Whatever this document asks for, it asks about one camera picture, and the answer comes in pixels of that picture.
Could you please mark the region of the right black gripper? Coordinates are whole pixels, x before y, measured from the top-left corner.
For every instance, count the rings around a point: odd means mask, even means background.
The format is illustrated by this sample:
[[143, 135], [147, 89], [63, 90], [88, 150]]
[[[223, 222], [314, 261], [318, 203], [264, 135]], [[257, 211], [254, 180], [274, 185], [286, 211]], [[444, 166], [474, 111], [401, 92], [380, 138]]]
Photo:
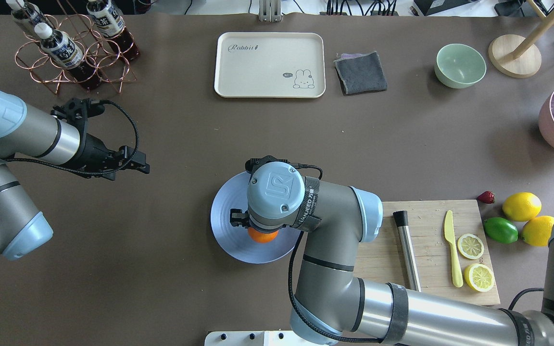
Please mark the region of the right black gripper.
[[249, 228], [251, 226], [248, 211], [231, 209], [229, 210], [229, 223], [231, 226], [242, 226]]

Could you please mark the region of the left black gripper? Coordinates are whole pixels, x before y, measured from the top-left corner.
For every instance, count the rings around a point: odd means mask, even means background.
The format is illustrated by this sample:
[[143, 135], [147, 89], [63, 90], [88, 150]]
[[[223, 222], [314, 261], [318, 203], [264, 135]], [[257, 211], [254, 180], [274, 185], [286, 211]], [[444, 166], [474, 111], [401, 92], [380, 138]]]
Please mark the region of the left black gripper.
[[86, 178], [97, 176], [114, 180], [118, 170], [131, 169], [144, 174], [150, 173], [147, 156], [142, 151], [129, 146], [121, 146], [119, 151], [107, 149], [105, 144], [88, 133], [88, 119], [105, 111], [109, 100], [72, 98], [62, 106], [54, 106], [50, 112], [59, 120], [65, 120], [79, 133], [79, 147], [72, 158], [60, 167]]

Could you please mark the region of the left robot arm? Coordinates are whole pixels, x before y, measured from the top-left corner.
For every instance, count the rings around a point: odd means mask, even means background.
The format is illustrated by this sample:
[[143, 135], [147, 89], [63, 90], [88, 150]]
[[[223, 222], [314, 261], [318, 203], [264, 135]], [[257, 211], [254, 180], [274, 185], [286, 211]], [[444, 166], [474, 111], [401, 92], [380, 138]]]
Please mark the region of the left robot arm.
[[132, 122], [135, 144], [108, 149], [88, 133], [88, 121], [105, 111], [110, 100], [73, 98], [44, 112], [21, 98], [0, 91], [0, 256], [17, 260], [48, 242], [52, 227], [11, 173], [11, 162], [31, 162], [80, 177], [116, 178], [117, 171], [148, 174], [139, 133]]

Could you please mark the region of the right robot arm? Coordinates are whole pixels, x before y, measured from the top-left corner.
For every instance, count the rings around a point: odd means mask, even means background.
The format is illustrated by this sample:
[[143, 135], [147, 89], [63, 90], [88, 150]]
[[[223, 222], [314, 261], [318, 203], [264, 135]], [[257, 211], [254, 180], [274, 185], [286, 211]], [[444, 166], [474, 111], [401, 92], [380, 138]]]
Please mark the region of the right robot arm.
[[492, 309], [365, 281], [353, 275], [356, 254], [378, 235], [382, 201], [303, 177], [301, 167], [273, 156], [248, 160], [248, 210], [230, 212], [233, 226], [308, 233], [296, 289], [289, 288], [290, 323], [299, 337], [319, 345], [554, 346], [554, 227], [540, 311]]

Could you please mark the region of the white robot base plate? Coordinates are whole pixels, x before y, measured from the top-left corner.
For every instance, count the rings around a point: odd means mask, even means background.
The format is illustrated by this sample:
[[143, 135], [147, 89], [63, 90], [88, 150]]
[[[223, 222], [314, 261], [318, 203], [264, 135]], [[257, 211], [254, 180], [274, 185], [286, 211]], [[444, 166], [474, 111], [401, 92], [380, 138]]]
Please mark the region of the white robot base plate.
[[292, 331], [214, 331], [205, 346], [305, 346], [308, 342]]

